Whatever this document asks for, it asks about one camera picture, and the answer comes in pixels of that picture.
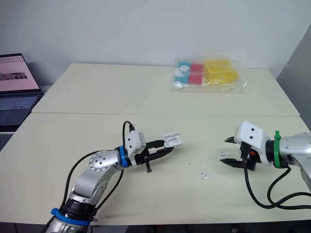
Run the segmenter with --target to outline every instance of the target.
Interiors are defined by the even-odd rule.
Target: gray wall
[[[311,129],[311,25],[277,81]]]
[[[311,0],[0,0],[0,54],[41,85],[70,63],[165,65],[210,51],[277,77],[311,23]]]

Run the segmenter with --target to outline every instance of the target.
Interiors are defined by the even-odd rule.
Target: silver arm segment
[[[180,145],[179,133],[170,133],[164,140],[146,143],[143,133],[130,128],[130,134],[125,141],[125,148],[115,150],[102,150],[92,155],[88,168],[82,173],[75,183],[66,204],[61,210],[54,208],[52,214],[56,215],[48,226],[46,233],[83,233],[90,221],[97,221],[95,207],[103,196],[110,178],[125,167],[136,167],[146,164],[148,172],[151,171],[149,161],[160,158]],[[160,148],[155,153],[148,149]]]
[[[311,133],[281,138],[279,154],[289,164],[300,167],[301,177],[311,191]]]
[[[110,178],[123,167],[117,150],[99,151],[94,154],[89,167],[78,178],[69,198],[96,205],[107,188]]]
[[[102,150],[92,155],[88,168],[82,173],[72,189],[69,200],[96,205],[107,188],[110,178],[123,170],[117,150]],[[63,222],[54,218],[47,233],[83,233],[86,226]]]

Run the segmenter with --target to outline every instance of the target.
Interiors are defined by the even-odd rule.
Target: laptop keyboard
[[[36,99],[37,96],[3,98],[0,99],[0,110],[30,108]]]
[[[0,151],[12,136],[13,136],[12,133],[0,133]]]

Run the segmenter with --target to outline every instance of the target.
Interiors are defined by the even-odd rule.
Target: robotic arm
[[[242,161],[228,158],[222,159],[221,161],[232,167],[244,168],[248,191],[259,206],[268,209],[274,207],[280,208],[280,205],[274,205],[274,202],[271,202],[272,205],[270,206],[260,205],[252,193],[248,182],[247,170],[255,171],[256,163],[263,163],[267,166],[273,164],[276,168],[287,168],[288,171],[281,175],[276,182],[288,174],[290,171],[289,165],[298,166],[303,180],[311,191],[311,133],[301,133],[295,136],[281,137],[279,131],[276,131],[274,140],[271,140],[262,129],[244,121],[237,128],[235,136],[226,139],[225,142],[241,145],[240,150]],[[271,189],[276,182],[274,182],[268,190],[269,201],[271,200]],[[310,193],[295,193],[289,196],[294,197],[300,195],[311,196]],[[280,203],[290,199],[291,197],[289,196],[280,200]]]
[[[106,190],[110,178],[116,172],[123,173],[124,168],[137,167],[144,163],[147,172],[151,172],[149,161],[163,157],[170,153],[174,146],[181,144],[179,133],[170,133],[164,136],[164,140],[146,143],[144,134],[137,132],[130,122],[125,122],[123,129],[126,123],[130,124],[130,133],[125,141],[123,138],[125,148],[120,146],[114,150],[101,150],[91,156],[88,167],[76,181],[65,205],[60,209],[52,209],[51,213],[55,217],[42,232],[86,232],[91,221],[97,221],[94,216],[105,200],[97,207],[96,205]],[[149,153],[149,149],[152,148],[156,151]]]

